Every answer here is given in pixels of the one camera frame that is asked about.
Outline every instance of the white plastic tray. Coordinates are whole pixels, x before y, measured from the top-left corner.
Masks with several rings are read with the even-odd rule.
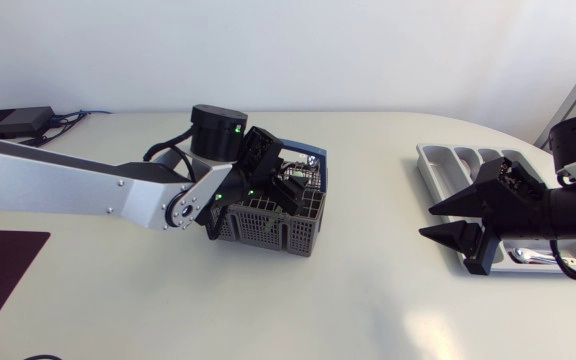
[[[505,156],[511,161],[519,161],[530,175],[543,182],[539,174],[530,165],[530,162],[518,150],[477,146],[418,144],[417,152],[419,153],[417,167],[435,203],[452,196],[472,184],[473,180],[477,178],[479,168],[483,163],[502,156]],[[478,218],[442,216],[442,219],[444,222],[466,220],[468,222],[478,222],[481,224]],[[561,272],[557,265],[520,264],[515,262],[510,257],[509,251],[516,247],[550,253],[549,242],[545,240],[504,239],[499,243],[491,272]],[[562,256],[576,258],[576,240],[559,241],[559,249]],[[461,253],[457,254],[463,265],[464,255]]]

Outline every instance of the table surface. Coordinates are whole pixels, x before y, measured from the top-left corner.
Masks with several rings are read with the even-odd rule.
[[[189,119],[93,115],[45,149],[139,161]],[[197,225],[0,211],[2,230],[52,233],[0,312],[0,359],[576,358],[576,281],[470,275],[418,233],[440,219],[427,212],[417,143],[516,148],[554,186],[549,154],[423,114],[250,113],[252,125],[328,150],[310,258],[210,241]]]

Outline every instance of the metal spoon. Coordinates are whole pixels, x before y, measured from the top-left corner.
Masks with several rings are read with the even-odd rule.
[[[554,256],[528,248],[513,248],[510,255],[524,264],[557,264]],[[566,265],[576,265],[575,258],[562,256],[561,259]]]

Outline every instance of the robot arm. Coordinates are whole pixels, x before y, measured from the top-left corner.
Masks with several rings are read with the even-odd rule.
[[[479,217],[420,229],[432,240],[466,255],[472,274],[488,275],[504,238],[550,240],[553,256],[569,277],[576,271],[559,254],[557,240],[576,239],[576,118],[550,133],[555,168],[562,188],[547,189],[518,162],[499,158],[482,165],[474,183],[430,208],[433,215]]]
[[[207,224],[211,208],[267,194],[296,213],[305,181],[277,176],[283,143],[256,127],[244,136],[246,120],[197,105],[190,146],[158,144],[151,150],[166,151],[153,162],[119,166],[0,140],[0,210],[119,216],[150,229],[185,230]],[[195,181],[174,170],[185,156]]]

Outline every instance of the dish rack basket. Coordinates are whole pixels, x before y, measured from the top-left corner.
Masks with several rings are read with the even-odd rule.
[[[321,229],[326,202],[327,153],[324,149],[295,141],[282,142],[284,150],[308,155],[308,163],[284,162],[280,175],[308,178],[302,197],[304,207],[298,214],[290,215],[267,196],[229,205],[217,239],[310,256]],[[212,209],[214,221],[220,211],[221,208]]]

